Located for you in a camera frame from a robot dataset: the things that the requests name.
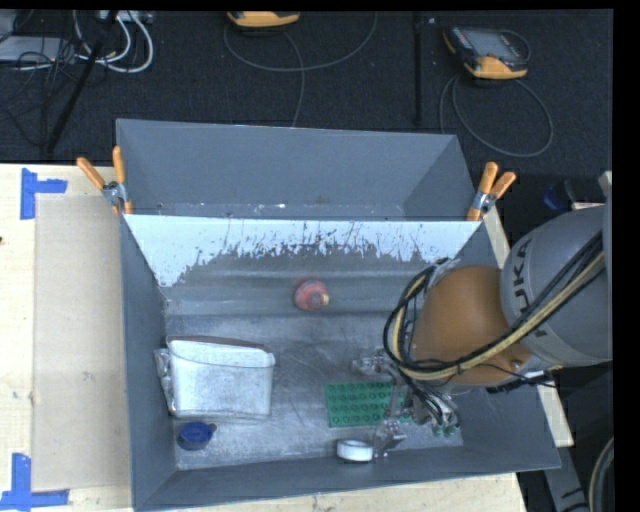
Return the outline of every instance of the blue bottle cap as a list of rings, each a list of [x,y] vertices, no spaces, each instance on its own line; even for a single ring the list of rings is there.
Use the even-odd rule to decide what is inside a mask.
[[[184,450],[202,450],[213,437],[213,429],[201,421],[187,423],[178,434],[178,446]]]

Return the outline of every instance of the black floor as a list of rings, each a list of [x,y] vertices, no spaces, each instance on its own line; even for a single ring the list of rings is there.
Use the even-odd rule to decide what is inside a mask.
[[[443,131],[458,136],[474,184],[489,160],[517,173],[497,203],[511,243],[562,213],[566,203],[549,203],[551,191],[561,195],[568,185],[574,199],[603,200],[598,178],[612,169],[613,9],[415,14],[305,11],[282,33],[249,37],[223,11],[154,11],[145,25],[151,65],[119,73],[96,64],[82,88],[87,60],[35,71],[5,62],[0,162],[86,156],[110,164],[117,118]],[[78,11],[77,20],[90,45],[107,27],[93,10]],[[444,44],[442,31],[453,25],[515,32],[531,52],[525,78],[479,86]],[[133,46],[117,63],[123,69],[149,54],[142,32],[128,27]],[[25,9],[17,28],[15,36],[78,45],[71,11]],[[105,52],[124,44],[114,25]],[[581,378],[568,372],[565,380]]]

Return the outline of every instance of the yellow cable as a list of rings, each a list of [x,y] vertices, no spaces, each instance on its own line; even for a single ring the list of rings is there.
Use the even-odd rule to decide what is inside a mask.
[[[587,265],[587,267],[582,272],[580,272],[580,274],[576,279],[574,279],[571,283],[565,286],[555,297],[549,300],[549,302],[547,302],[544,306],[542,306],[536,313],[531,315],[531,318],[529,318],[529,320],[523,323],[518,329],[513,331],[509,336],[507,336],[500,343],[498,343],[494,347],[491,347],[490,349],[485,350],[484,352],[482,352],[481,354],[478,354],[472,359],[469,359],[468,361],[460,363],[459,365],[457,364],[453,365],[450,368],[446,368],[444,370],[436,370],[432,372],[429,372],[429,371],[418,372],[418,371],[414,371],[414,370],[410,370],[408,368],[402,368],[402,367],[400,367],[400,370],[405,375],[416,380],[444,379],[452,375],[455,375],[458,372],[470,370],[474,366],[477,366],[478,364],[483,363],[486,360],[492,358],[497,353],[502,352],[504,349],[506,349],[510,345],[513,345],[515,342],[523,338],[528,332],[530,332],[535,327],[537,327],[542,322],[544,322],[544,320],[551,313],[553,313],[555,309],[557,309],[560,305],[562,305],[564,301],[567,298],[569,298],[571,294],[573,294],[583,284],[583,282],[586,280],[589,274],[591,274],[591,272],[595,270],[603,262],[604,262],[604,253],[601,252],[598,256],[596,256],[593,259],[591,263],[589,263],[589,265]],[[410,296],[411,293],[414,292],[416,288],[424,282],[425,279],[426,279],[426,276],[423,276],[420,279],[418,279],[417,282],[407,292],[405,297]],[[396,314],[395,322],[393,324],[392,337],[391,337],[391,351],[398,359],[402,359],[400,355],[400,348],[399,348],[399,334],[400,334],[400,327],[401,327],[399,318],[404,314],[405,309],[406,309],[406,306],[403,306]]]

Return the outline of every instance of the blue tape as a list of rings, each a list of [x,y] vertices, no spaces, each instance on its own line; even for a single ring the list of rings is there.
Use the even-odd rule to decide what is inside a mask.
[[[33,219],[36,216],[36,194],[63,194],[66,190],[65,180],[38,181],[38,175],[35,172],[23,167],[20,219]]]
[[[30,512],[33,507],[66,505],[69,491],[31,492],[31,459],[21,453],[11,456],[11,490],[0,496],[0,510]]]

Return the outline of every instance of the white cable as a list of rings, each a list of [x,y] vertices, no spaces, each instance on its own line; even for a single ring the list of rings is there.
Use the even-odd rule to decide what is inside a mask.
[[[97,61],[96,62],[97,64],[102,64],[103,66],[106,66],[108,69],[112,71],[117,71],[118,73],[140,73],[141,71],[144,71],[151,65],[151,63],[153,62],[153,52],[154,52],[153,40],[151,39],[151,34],[149,34],[149,31],[147,30],[147,28],[138,19],[138,16],[132,16],[132,18],[134,23],[138,25],[138,28],[144,34],[145,40],[147,41],[147,48],[149,50],[149,54],[147,55],[147,60],[145,60],[144,63],[138,66],[137,68],[119,68],[117,66],[112,66],[109,62],[105,63],[103,61]]]
[[[89,47],[87,42],[84,40],[84,36],[82,35],[82,32],[80,31],[80,25],[78,23],[78,17],[76,15],[76,10],[74,9],[72,12],[73,12],[73,27],[74,27],[74,30],[76,32],[76,35],[78,36],[78,39],[80,39],[80,41],[82,41],[82,48],[84,48],[84,50],[89,55],[91,55],[91,48]],[[124,22],[120,18],[120,15],[118,15],[116,17],[116,21],[118,22],[118,24],[122,28],[122,31],[124,32],[124,36],[125,36],[125,38],[127,40],[127,44],[125,45],[125,49],[122,50],[122,52],[119,55],[115,55],[113,57],[109,57],[108,55],[106,55],[104,57],[97,57],[96,58],[96,62],[98,62],[98,63],[102,62],[104,64],[105,61],[106,62],[119,61],[119,60],[123,59],[124,57],[126,57],[127,54],[129,53],[129,50],[131,50],[131,34],[129,33],[129,29],[127,28],[127,26],[124,24]],[[83,59],[83,60],[89,60],[89,56],[88,55],[82,55],[80,53],[78,53],[76,55],[76,57],[78,57],[79,59]]]
[[[86,52],[88,52],[89,54],[91,54],[91,48],[83,40],[82,32],[80,31],[80,26],[78,24],[78,19],[77,19],[75,10],[73,11],[73,17],[74,17],[74,28],[75,28],[75,31],[76,31],[76,35],[78,36],[78,38],[80,38],[80,40],[82,40],[83,49]],[[96,59],[96,64],[100,64],[101,66],[105,66],[107,69],[110,69],[111,71],[116,71],[117,73],[139,73],[141,71],[144,71],[145,69],[147,69],[151,65],[151,62],[153,61],[153,54],[154,54],[153,40],[151,39],[151,34],[149,34],[149,31],[144,26],[144,24],[140,21],[138,16],[132,15],[131,18],[133,19],[134,23],[138,26],[140,31],[143,33],[143,35],[145,37],[145,40],[147,42],[148,55],[147,55],[147,59],[145,60],[145,62],[142,65],[140,65],[140,66],[138,66],[136,68],[118,67],[118,66],[114,66],[112,64],[112,62],[117,62],[117,61],[123,59],[124,57],[126,57],[127,54],[131,50],[131,34],[129,33],[129,29],[127,29],[126,25],[122,21],[122,18],[120,17],[120,14],[118,14],[118,16],[116,17],[116,20],[118,21],[119,25],[121,26],[122,30],[124,31],[125,37],[127,39],[126,47],[119,55],[116,55],[114,57],[109,57],[109,56],[98,57]],[[81,58],[83,60],[88,60],[89,59],[89,56],[86,56],[86,55],[78,54],[77,57]]]

